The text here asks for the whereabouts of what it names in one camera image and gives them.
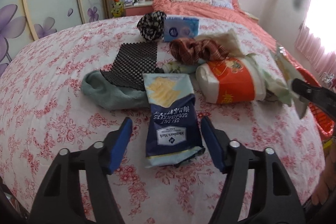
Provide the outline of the person's right hand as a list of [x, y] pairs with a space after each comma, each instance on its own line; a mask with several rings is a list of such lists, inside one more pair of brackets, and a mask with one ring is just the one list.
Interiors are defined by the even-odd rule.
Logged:
[[326, 157], [325, 169], [321, 173], [317, 187], [315, 188], [311, 202], [313, 205], [324, 204], [329, 193], [335, 189], [335, 143]]

